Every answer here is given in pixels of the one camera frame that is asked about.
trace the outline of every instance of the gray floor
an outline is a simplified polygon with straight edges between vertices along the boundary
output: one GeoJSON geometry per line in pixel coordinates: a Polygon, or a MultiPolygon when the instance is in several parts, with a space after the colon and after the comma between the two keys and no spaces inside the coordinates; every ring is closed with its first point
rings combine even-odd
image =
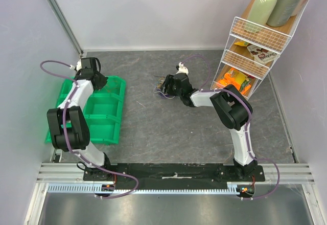
{"type": "MultiPolygon", "coordinates": [[[[231,163],[233,145],[227,128],[210,107],[190,108],[179,98],[162,99],[153,89],[155,76],[175,74],[175,66],[193,54],[205,56],[212,72],[209,88],[222,51],[94,52],[104,75],[118,75],[127,82],[120,143],[97,145],[112,162],[130,163],[231,163]]],[[[189,78],[197,88],[207,78],[201,59],[187,63],[189,78]]],[[[281,117],[266,78],[249,100],[253,107],[250,134],[258,158],[292,163],[293,157],[281,117]]],[[[77,159],[64,153],[63,162],[77,159]]]]}

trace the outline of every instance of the white wall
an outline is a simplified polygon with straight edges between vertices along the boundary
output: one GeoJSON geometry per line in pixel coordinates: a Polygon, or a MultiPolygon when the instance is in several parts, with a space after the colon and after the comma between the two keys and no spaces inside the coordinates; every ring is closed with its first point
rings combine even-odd
{"type": "Polygon", "coordinates": [[[40,164],[50,159],[46,111],[62,83],[39,63],[78,55],[46,0],[0,0],[0,9],[0,224],[22,224],[40,164]]]}
{"type": "Polygon", "coordinates": [[[327,208],[327,0],[310,0],[272,69],[295,152],[309,163],[327,208]]]}
{"type": "Polygon", "coordinates": [[[57,0],[86,50],[222,48],[243,1],[57,0]]]}

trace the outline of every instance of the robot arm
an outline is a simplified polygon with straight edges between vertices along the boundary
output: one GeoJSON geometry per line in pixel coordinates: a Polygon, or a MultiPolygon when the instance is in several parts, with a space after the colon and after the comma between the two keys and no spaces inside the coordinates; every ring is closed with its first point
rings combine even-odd
{"type": "Polygon", "coordinates": [[[83,115],[83,108],[94,90],[102,89],[107,84],[107,77],[100,73],[100,69],[100,62],[97,58],[82,58],[77,65],[77,73],[74,78],[77,85],[73,83],[66,99],[57,108],[48,110],[46,116],[54,148],[68,152],[62,127],[63,109],[68,102],[66,124],[71,124],[71,127],[67,127],[67,133],[72,150],[77,156],[82,155],[89,162],[108,168],[110,166],[109,158],[90,141],[89,128],[83,115]],[[68,98],[76,86],[78,90],[69,100],[68,98]]]}
{"type": "MultiPolygon", "coordinates": [[[[161,91],[170,96],[179,96],[184,105],[190,107],[212,106],[215,108],[222,123],[229,129],[235,150],[234,165],[239,176],[250,174],[258,165],[254,157],[248,134],[249,149],[245,137],[245,124],[248,121],[248,112],[244,106],[228,92],[209,91],[200,92],[194,89],[189,82],[187,73],[181,72],[187,69],[182,64],[176,67],[177,74],[167,75],[161,86],[161,91]]],[[[241,93],[233,86],[224,88],[237,95],[250,109],[251,105],[244,99],[241,93]]]]}

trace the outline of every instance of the black mounting plate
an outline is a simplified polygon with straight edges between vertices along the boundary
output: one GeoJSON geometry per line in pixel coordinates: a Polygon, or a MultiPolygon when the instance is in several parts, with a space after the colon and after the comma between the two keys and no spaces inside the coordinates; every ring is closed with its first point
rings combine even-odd
{"type": "MultiPolygon", "coordinates": [[[[253,172],[240,178],[234,165],[226,164],[111,164],[111,171],[125,172],[139,180],[139,190],[182,190],[182,189],[226,189],[227,182],[264,182],[265,175],[262,166],[257,166],[253,172]]],[[[84,181],[112,181],[111,175],[102,171],[84,172],[84,181]]],[[[123,176],[117,176],[116,189],[132,189],[135,181],[123,176]]]]}

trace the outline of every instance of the green tray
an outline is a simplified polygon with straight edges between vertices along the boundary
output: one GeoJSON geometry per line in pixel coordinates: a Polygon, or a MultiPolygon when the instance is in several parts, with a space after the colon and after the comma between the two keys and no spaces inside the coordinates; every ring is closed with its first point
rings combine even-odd
{"type": "MultiPolygon", "coordinates": [[[[66,79],[62,84],[56,107],[67,97],[73,83],[66,79]]],[[[83,109],[94,144],[118,144],[126,82],[118,76],[109,76],[106,86],[88,98],[83,109]]],[[[50,132],[45,143],[51,143],[50,132]]]]}

